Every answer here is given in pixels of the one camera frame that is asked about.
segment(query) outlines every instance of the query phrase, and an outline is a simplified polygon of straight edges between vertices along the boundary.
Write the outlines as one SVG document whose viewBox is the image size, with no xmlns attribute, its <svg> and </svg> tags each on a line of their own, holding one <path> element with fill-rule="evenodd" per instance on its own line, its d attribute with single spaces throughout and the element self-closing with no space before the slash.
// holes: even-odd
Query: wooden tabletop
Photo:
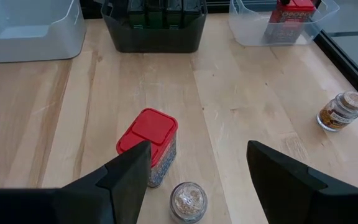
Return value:
<svg viewBox="0 0 358 224">
<path fill-rule="evenodd" d="M 339 133 L 316 123 L 353 87 L 315 44 L 243 47 L 213 14 L 196 53 L 120 54 L 102 20 L 87 26 L 72 60 L 0 64 L 0 187 L 61 187 L 92 172 L 146 107 L 178 120 L 177 157 L 138 223 L 171 223 L 169 195 L 184 181 L 208 194 L 201 223 L 267 223 L 250 139 L 358 187 L 358 119 Z"/>
</svg>

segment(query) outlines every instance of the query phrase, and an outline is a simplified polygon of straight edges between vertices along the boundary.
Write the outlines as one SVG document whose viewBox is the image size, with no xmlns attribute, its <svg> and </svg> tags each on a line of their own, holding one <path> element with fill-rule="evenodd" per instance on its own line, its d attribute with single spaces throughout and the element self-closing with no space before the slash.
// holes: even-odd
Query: white plastic bin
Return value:
<svg viewBox="0 0 358 224">
<path fill-rule="evenodd" d="M 247 9 L 241 0 L 231 0 L 229 25 L 236 41 L 245 46 L 306 45 L 338 10 L 339 6 L 333 0 L 322 0 L 307 22 L 269 23 L 271 11 L 254 12 Z M 267 37 L 271 30 L 280 30 L 283 26 L 301 27 L 301 34 L 291 42 L 277 42 Z"/>
<path fill-rule="evenodd" d="M 78 0 L 0 0 L 0 62 L 75 57 L 85 30 Z"/>
</svg>

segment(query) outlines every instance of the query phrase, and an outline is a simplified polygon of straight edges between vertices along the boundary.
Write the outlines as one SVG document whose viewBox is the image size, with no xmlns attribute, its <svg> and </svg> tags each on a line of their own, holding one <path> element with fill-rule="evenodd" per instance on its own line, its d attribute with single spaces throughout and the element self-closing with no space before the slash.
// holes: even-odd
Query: black bin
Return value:
<svg viewBox="0 0 358 224">
<path fill-rule="evenodd" d="M 182 29 L 131 29 L 115 19 L 115 15 L 124 16 L 126 10 L 123 0 L 105 0 L 101 9 L 112 41 L 119 52 L 192 53 L 198 50 L 208 13 L 205 0 L 201 0 L 201 15 Z"/>
</svg>

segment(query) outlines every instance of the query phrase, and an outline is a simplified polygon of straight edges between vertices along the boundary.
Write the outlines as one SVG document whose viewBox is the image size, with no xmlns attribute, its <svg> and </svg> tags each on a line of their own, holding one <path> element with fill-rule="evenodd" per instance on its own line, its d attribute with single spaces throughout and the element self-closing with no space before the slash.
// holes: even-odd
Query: small glass jar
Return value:
<svg viewBox="0 0 358 224">
<path fill-rule="evenodd" d="M 207 206 L 205 191 L 194 182 L 181 183 L 171 193 L 170 212 L 176 223 L 199 222 Z"/>
<path fill-rule="evenodd" d="M 337 132 L 358 117 L 358 93 L 338 94 L 318 114 L 317 122 L 327 131 Z"/>
</svg>

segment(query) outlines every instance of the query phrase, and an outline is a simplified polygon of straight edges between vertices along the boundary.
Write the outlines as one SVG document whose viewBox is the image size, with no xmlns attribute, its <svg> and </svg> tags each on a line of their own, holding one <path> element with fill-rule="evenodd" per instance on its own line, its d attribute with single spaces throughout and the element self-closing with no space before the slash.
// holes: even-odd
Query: red box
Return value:
<svg viewBox="0 0 358 224">
<path fill-rule="evenodd" d="M 155 109 L 146 108 L 117 142 L 117 152 L 122 154 L 141 141 L 150 141 L 152 146 L 152 167 L 149 187 L 158 187 L 176 156 L 175 118 Z"/>
<path fill-rule="evenodd" d="M 291 0 L 287 5 L 283 5 L 278 0 L 277 7 L 270 16 L 265 35 L 270 42 L 296 42 L 303 31 L 303 23 L 308 22 L 315 10 L 311 0 Z"/>
</svg>

